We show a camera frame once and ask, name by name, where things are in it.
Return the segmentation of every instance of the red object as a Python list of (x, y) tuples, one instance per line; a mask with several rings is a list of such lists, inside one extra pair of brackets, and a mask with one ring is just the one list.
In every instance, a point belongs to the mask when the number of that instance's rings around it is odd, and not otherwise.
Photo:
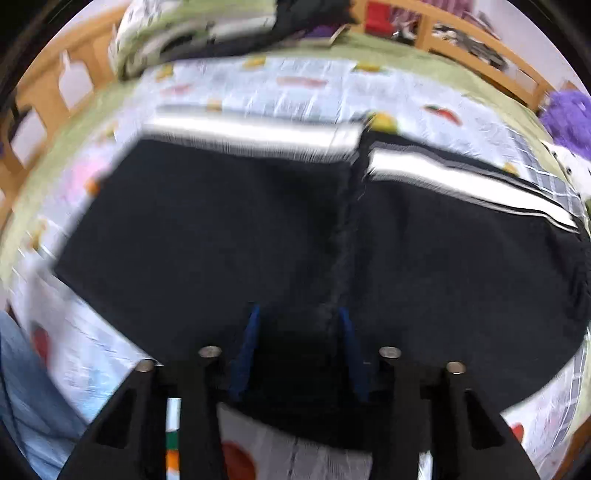
[(307, 88), (322, 88), (328, 82), (326, 80), (309, 77), (277, 77), (277, 83), (279, 85), (299, 85)]
[(183, 85), (175, 85), (160, 90), (161, 95), (184, 95), (193, 88), (191, 83), (185, 83)]
[(34, 330), (33, 334), (33, 348), (41, 357), (41, 361), (43, 365), (47, 366), (47, 361), (49, 359), (49, 335), (47, 331), (37, 325)]
[(391, 23), (392, 7), (388, 4), (369, 2), (367, 17), (365, 20), (365, 32), (380, 37), (394, 35), (394, 26)]
[(513, 435), (515, 435), (515, 438), (517, 439), (517, 441), (519, 443), (523, 442), (523, 434), (525, 433), (523, 425), (521, 423), (513, 425), (511, 427), (511, 430), (513, 430)]
[(255, 462), (242, 447), (233, 442), (222, 442), (222, 451), (229, 480), (256, 480)]
[(447, 108), (439, 108), (437, 105), (425, 105), (423, 108), (433, 115), (441, 116), (459, 127), (462, 126), (462, 121), (458, 118), (458, 116)]

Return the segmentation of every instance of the white stripe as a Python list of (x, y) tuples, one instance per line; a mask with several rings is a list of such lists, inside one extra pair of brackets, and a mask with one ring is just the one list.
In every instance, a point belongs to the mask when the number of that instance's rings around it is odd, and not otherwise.
[[(569, 212), (542, 197), (485, 175), (447, 168), (418, 153), (376, 149), (371, 154), (369, 172), (378, 177), (422, 181), (452, 194), (458, 193), (481, 202), (543, 212), (554, 221), (577, 229)], [(511, 213), (526, 215), (524, 212)]]
[(143, 130), (264, 150), (345, 155), (356, 151), (363, 125), (315, 125), (169, 106), (149, 119)]

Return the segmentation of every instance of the jeans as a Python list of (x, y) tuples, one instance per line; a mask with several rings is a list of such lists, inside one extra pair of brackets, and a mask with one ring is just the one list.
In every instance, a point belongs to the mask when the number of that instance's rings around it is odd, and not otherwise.
[(47, 375), (29, 340), (6, 312), (0, 312), (0, 368), (9, 405), (0, 388), (0, 419), (43, 480), (55, 480), (86, 430), (86, 422)]

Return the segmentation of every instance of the wooden bed frame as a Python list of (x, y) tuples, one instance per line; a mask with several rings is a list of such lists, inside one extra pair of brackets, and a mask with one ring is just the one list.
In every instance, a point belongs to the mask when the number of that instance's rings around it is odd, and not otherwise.
[[(353, 4), (352, 12), (359, 20), (359, 25), (354, 26), (353, 29), (363, 32), (365, 30), (365, 21), (370, 0), (353, 1), (355, 3)], [(402, 8), (421, 15), (418, 25), (417, 40), (414, 45), (415, 48), (424, 51), (433, 51), (455, 60), (476, 72), (495, 87), (501, 87), (501, 91), (504, 90), (504, 93), (508, 92), (534, 111), (538, 109), (538, 106), (544, 99), (545, 95), (554, 90), (552, 85), (550, 85), (542, 75), (540, 75), (519, 55), (492, 35), (466, 20), (462, 20), (440, 8), (424, 4), (418, 0), (378, 0), (378, 3), (392, 5), (393, 7)], [(520, 71), (533, 80), (535, 83), (533, 90), (526, 90), (526, 88), (521, 86), (515, 79), (512, 79), (500, 70), (484, 63), (478, 57), (468, 53), (466, 50), (452, 45), (441, 38), (434, 37), (431, 32), (436, 23), (441, 23), (464, 32), (513, 62)]]

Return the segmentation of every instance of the bed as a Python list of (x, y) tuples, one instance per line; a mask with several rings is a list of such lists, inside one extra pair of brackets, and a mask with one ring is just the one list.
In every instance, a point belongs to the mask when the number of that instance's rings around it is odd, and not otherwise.
[[(96, 194), (100, 176), (114, 168), (117, 152), (133, 139), (142, 119), (162, 104), (189, 103), (211, 111), (242, 108), (330, 121), (371, 110), (396, 131), (439, 147), (477, 157), (493, 152), (488, 158), (491, 163), (536, 183), (571, 213), (585, 218), (576, 193), (541, 143), (551, 139), (534, 110), (552, 87), (525, 61), (472, 24), (415, 0), (388, 3), (421, 14), (414, 48), (360, 33), (367, 7), (367, 2), (361, 1), (352, 10), (361, 25), (331, 47), (300, 43), (245, 59), (178, 62), (150, 69), (136, 82), (118, 82), (108, 56), (114, 31), (126, 12), (126, 8), (118, 8), (55, 38), (34, 60), (19, 82), (15, 108), (2, 120), (0, 188), (5, 199), (0, 223), (5, 227), (0, 277), (10, 287), (11, 307), (31, 337), (41, 328), (49, 338), (69, 345), (55, 352), (50, 372), (87, 419), (96, 415), (127, 370), (145, 354), (83, 301), (72, 299), (63, 285), (52, 280), (50, 265)], [(502, 72), (433, 37), (430, 33), (436, 22), (465, 31), (513, 61), (535, 80), (533, 90), (525, 90)], [(71, 108), (58, 87), (64, 51), (71, 63), (86, 66), (93, 85), (93, 92)], [(271, 72), (277, 97), (244, 87), (252, 75), (258, 75), (259, 82), (266, 85), (263, 70)], [(223, 85), (224, 93), (216, 96), (200, 90), (195, 78)], [(318, 88), (339, 82), (340, 86), (331, 90), (334, 95), (320, 98), (317, 94)], [(405, 94), (402, 106), (387, 101), (393, 83)], [(286, 103), (281, 89), (292, 88), (299, 97)], [(356, 100), (337, 100), (343, 91), (354, 92), (350, 97)], [(6, 127), (26, 106), (39, 114), (47, 138), (23, 166), (10, 148)], [(397, 115), (396, 109), (405, 113)], [(462, 137), (452, 134), (456, 127), (467, 129)], [(429, 137), (429, 132), (438, 135)], [(48, 304), (54, 315), (39, 325), (35, 321), (39, 308)], [(60, 322), (64, 317), (65, 327)], [(543, 391), (504, 412), (543, 478), (552, 478), (569, 439), (591, 414), (588, 341), (589, 335)], [(235, 421), (246, 429), (261, 428), (245, 419)], [(424, 463), (426, 476), (428, 459)]]

